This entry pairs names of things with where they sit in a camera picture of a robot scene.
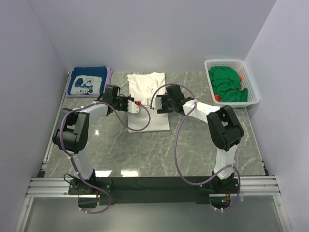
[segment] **marble surface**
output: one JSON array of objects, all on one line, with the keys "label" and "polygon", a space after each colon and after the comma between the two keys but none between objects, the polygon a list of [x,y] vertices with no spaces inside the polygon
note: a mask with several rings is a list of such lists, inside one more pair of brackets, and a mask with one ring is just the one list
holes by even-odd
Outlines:
[{"label": "marble surface", "polygon": [[[128,94],[127,75],[114,72],[111,84]],[[179,83],[190,88],[200,102],[212,104],[205,72],[166,72],[166,83]],[[91,103],[91,98],[67,98],[63,107],[77,108]],[[246,109],[235,109],[245,135],[236,150],[235,161],[241,175],[265,175],[263,162],[256,144]],[[125,112],[119,112],[127,122]],[[91,165],[97,176],[177,176],[173,158],[176,128],[183,116],[169,114],[170,131],[129,133],[114,114],[90,123],[86,146]],[[178,141],[178,161],[182,173],[211,175],[216,149],[208,125],[189,117],[184,123]],[[66,155],[52,144],[45,177],[62,177],[73,173]]]}]

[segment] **folded blue cloth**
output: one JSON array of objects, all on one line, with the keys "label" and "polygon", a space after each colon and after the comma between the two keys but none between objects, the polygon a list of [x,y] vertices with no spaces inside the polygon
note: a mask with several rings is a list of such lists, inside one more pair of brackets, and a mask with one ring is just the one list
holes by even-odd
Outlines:
[{"label": "folded blue cloth", "polygon": [[107,68],[87,67],[74,68],[68,87],[68,95],[96,97],[103,93],[107,79]]}]

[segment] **wall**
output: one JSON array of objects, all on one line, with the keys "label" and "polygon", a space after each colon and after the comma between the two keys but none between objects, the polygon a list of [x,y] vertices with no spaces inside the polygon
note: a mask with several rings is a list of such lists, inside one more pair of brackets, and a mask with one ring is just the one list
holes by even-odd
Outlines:
[{"label": "wall", "polygon": [[0,230],[10,232],[42,164],[65,73],[26,0],[0,2],[0,31]]},{"label": "wall", "polygon": [[309,226],[308,7],[305,0],[277,0],[246,58],[261,95],[249,115],[295,232]]},{"label": "wall", "polygon": [[275,0],[28,0],[67,70],[202,71],[244,59]]}]

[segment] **white plastic basket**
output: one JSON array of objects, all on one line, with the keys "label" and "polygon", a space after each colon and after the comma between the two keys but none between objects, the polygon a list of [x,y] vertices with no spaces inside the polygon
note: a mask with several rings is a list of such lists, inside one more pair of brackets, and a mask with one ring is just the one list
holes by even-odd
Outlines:
[{"label": "white plastic basket", "polygon": [[[208,74],[208,71],[213,66],[231,67],[242,77],[243,80],[241,82],[241,86],[242,88],[248,89],[248,101],[247,102],[224,102],[224,101],[217,101],[215,99],[212,86],[211,86],[211,80]],[[217,105],[217,106],[230,105],[233,108],[243,108],[251,104],[257,104],[260,101],[257,95],[256,87],[253,84],[253,81],[250,77],[248,68],[245,62],[243,62],[242,60],[240,59],[208,59],[205,61],[205,69],[206,69],[207,79],[208,79],[209,87],[211,90],[211,96],[212,96],[214,105]]]}]

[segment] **purple cable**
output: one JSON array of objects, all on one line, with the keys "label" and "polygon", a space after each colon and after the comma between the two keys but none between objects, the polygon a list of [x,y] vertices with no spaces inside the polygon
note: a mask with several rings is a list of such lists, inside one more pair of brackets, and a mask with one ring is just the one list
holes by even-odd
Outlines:
[{"label": "purple cable", "polygon": [[81,209],[83,212],[86,212],[86,213],[88,213],[88,214],[99,214],[99,213],[102,213],[102,212],[106,211],[106,210],[110,207],[110,205],[112,204],[112,198],[111,198],[110,194],[108,194],[107,191],[105,191],[105,190],[103,190],[103,189],[101,189],[101,188],[98,188],[98,187],[96,187],[96,186],[94,186],[94,185],[89,184],[89,183],[83,178],[83,176],[80,175],[80,173],[79,173],[79,171],[78,171],[78,168],[77,168],[77,166],[76,166],[76,163],[75,163],[74,159],[72,159],[72,156],[73,156],[73,155],[70,154],[70,153],[66,150],[66,148],[65,148],[65,146],[64,146],[64,141],[63,141],[63,129],[64,129],[64,126],[65,126],[66,120],[67,120],[67,118],[68,118],[68,116],[69,116],[70,114],[73,114],[73,113],[78,112],[78,111],[80,111],[80,110],[87,109],[87,108],[89,108],[89,107],[91,107],[91,106],[94,106],[94,105],[97,105],[97,104],[103,104],[103,105],[107,105],[108,107],[110,107],[110,108],[115,112],[115,114],[116,114],[117,118],[120,120],[120,122],[121,122],[126,128],[128,128],[129,130],[132,130],[132,131],[142,131],[142,130],[144,130],[145,128],[148,127],[148,125],[150,124],[150,121],[151,121],[149,111],[147,110],[147,108],[146,108],[144,105],[141,104],[141,107],[143,107],[143,108],[146,110],[147,114],[148,114],[148,118],[149,118],[148,123],[146,124],[146,126],[144,126],[144,127],[141,128],[141,129],[132,129],[132,128],[130,128],[129,126],[127,126],[127,125],[124,123],[124,121],[123,121],[123,120],[120,118],[120,116],[118,115],[117,111],[116,111],[110,104],[105,103],[105,102],[100,102],[100,101],[96,101],[95,103],[89,104],[89,105],[84,106],[84,107],[82,107],[82,108],[78,108],[78,109],[71,110],[71,111],[67,112],[67,113],[64,115],[64,117],[63,117],[63,119],[62,119],[62,121],[61,121],[60,131],[59,131],[59,133],[60,133],[60,144],[61,144],[61,148],[62,148],[63,152],[64,152],[65,154],[67,154],[67,155],[70,157],[70,161],[71,161],[71,163],[72,163],[72,166],[73,166],[74,170],[77,172],[77,175],[78,175],[79,179],[80,179],[84,184],[88,185],[89,187],[94,188],[94,189],[96,189],[96,190],[98,190],[98,191],[100,191],[100,192],[103,192],[103,193],[104,193],[105,195],[107,195],[108,198],[109,198],[109,201],[108,201],[107,206],[106,206],[104,209],[102,209],[102,210],[99,210],[99,211],[86,211],[86,210],[84,210],[84,209]]},{"label": "purple cable", "polygon": [[155,91],[155,93],[153,94],[153,96],[152,96],[152,98],[151,98],[151,102],[150,102],[150,106],[151,106],[151,107],[152,107],[152,105],[153,105],[153,100],[154,100],[154,98],[155,98],[156,93],[157,93],[161,88],[163,88],[163,87],[165,87],[165,86],[170,86],[170,85],[177,85],[177,86],[180,86],[180,87],[184,88],[185,90],[187,90],[187,91],[192,95],[192,98],[194,99],[194,107],[182,118],[180,124],[179,124],[178,127],[177,127],[177,133],[176,133],[175,143],[174,143],[174,161],[175,161],[175,166],[176,166],[177,172],[178,172],[179,176],[181,177],[181,179],[182,179],[185,183],[187,183],[187,184],[189,184],[189,185],[193,185],[193,186],[199,186],[199,185],[204,185],[204,184],[210,182],[211,180],[213,180],[213,179],[214,179],[220,172],[222,172],[224,169],[229,168],[229,167],[234,168],[235,171],[237,172],[237,175],[238,175],[238,182],[239,182],[239,183],[238,183],[238,185],[239,185],[239,187],[238,187],[238,192],[237,192],[237,195],[236,195],[235,200],[231,203],[231,205],[230,205],[229,207],[223,209],[223,211],[225,211],[225,210],[227,210],[227,209],[230,209],[231,207],[234,206],[235,202],[237,201],[237,199],[238,199],[238,197],[239,197],[239,195],[240,195],[240,174],[239,174],[239,171],[238,171],[235,167],[233,167],[232,165],[227,165],[227,166],[221,168],[219,171],[217,171],[217,172],[216,172],[214,175],[212,175],[210,178],[208,178],[207,180],[205,180],[205,181],[203,181],[203,182],[200,182],[200,183],[193,183],[193,182],[191,182],[191,181],[188,181],[188,180],[184,177],[184,175],[181,173],[181,171],[180,171],[180,168],[179,168],[179,165],[178,165],[178,161],[177,161],[177,141],[178,141],[178,137],[179,137],[179,134],[180,134],[180,129],[181,129],[183,123],[184,123],[185,120],[189,117],[189,115],[197,108],[197,100],[196,100],[196,98],[195,98],[193,92],[192,92],[191,90],[189,90],[187,87],[185,87],[184,85],[176,84],[176,83],[170,83],[170,84],[165,84],[165,85],[160,86],[160,87]]}]

